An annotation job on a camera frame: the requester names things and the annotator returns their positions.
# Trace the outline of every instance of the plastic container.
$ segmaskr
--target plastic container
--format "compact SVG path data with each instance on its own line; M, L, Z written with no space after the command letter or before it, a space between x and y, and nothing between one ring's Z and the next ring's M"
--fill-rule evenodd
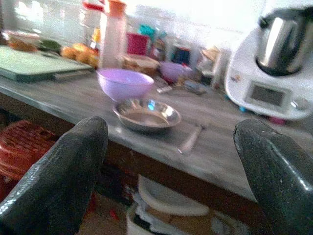
M101 89L114 101L143 97L154 83L151 77L130 70L104 69L97 74Z
M21 51L36 51L40 40L38 34L22 31L4 30L2 35L11 48Z
M104 6L97 0L84 0L79 13L79 24L83 27L82 43L89 45L95 28L100 28Z
M138 179L138 190L142 199L159 212L179 216L202 216L209 213L206 205L141 175Z
M150 77L157 74L160 63L144 55L124 55L122 68L144 73Z
M161 77L169 84L177 83L178 78L192 72L191 68L173 62L160 62Z
M127 53L136 55L146 55L148 36L136 33L128 33L127 40Z
M108 0L101 14L99 68L117 68L125 51L126 4Z
M143 229L142 227L134 223L135 211L137 203L133 203L132 206L127 210L127 235L153 235L153 233Z

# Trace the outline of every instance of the stainless steel dish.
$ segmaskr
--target stainless steel dish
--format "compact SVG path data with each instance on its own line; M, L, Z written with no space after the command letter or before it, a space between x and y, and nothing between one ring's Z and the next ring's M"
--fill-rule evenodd
M127 99L113 110L125 126L141 132L162 131L181 121L179 112L152 99Z

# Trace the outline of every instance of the orange bottle cap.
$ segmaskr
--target orange bottle cap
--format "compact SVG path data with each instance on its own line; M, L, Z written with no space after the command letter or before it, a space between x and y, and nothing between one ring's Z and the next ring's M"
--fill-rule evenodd
M107 16L121 18L125 14L126 4L119 0L106 0L104 11Z

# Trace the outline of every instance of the purple bowl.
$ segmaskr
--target purple bowl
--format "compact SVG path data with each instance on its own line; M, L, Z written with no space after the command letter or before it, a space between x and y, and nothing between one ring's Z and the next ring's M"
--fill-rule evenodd
M169 84L176 83L178 77L183 73L187 73L188 75L192 72L191 68L186 68L181 64L173 62L161 62L160 64L161 77Z
M121 69L97 70L101 89L114 101L143 97L154 80L143 73Z

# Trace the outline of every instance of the cutting board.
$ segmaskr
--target cutting board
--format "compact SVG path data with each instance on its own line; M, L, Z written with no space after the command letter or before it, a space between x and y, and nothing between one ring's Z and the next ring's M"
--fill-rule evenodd
M23 52L0 46L0 75L17 82L32 82L92 71L94 69L89 65L46 52Z

